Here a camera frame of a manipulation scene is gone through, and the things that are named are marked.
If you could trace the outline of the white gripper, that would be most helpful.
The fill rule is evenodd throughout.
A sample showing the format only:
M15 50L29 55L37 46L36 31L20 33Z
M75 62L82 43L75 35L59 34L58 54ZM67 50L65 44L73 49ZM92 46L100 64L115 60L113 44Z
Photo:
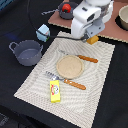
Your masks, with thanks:
M87 40L105 29L111 18L114 0L83 0L73 10L71 35Z

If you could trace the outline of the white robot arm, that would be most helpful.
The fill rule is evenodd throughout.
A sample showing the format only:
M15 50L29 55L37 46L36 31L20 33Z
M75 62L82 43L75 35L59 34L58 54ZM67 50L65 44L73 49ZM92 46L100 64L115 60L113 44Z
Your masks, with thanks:
M87 40L105 29L113 11L113 0L83 0L73 10L71 35Z

